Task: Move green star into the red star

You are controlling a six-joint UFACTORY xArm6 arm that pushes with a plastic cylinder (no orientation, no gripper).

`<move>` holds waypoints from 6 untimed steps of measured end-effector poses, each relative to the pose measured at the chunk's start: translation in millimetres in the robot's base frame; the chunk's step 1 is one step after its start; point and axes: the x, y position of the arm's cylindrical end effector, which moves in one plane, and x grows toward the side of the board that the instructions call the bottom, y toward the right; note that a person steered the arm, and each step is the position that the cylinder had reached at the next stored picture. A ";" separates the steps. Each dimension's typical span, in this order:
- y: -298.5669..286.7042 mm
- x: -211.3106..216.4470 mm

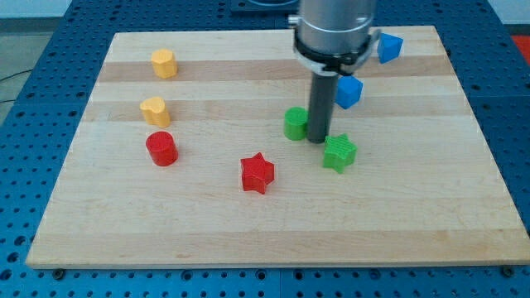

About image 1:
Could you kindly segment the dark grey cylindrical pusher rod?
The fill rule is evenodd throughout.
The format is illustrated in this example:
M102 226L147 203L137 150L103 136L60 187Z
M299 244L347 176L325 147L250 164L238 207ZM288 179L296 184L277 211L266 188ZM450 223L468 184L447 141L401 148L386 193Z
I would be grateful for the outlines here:
M308 108L306 138L322 143L330 130L339 76L313 74Z

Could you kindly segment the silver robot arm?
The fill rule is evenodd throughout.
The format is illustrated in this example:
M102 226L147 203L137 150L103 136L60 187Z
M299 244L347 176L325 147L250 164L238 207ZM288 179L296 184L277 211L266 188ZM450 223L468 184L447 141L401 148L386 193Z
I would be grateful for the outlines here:
M290 18L294 54L311 71L308 141L325 141L339 78L359 69L378 44L375 12L375 0L301 0L298 14Z

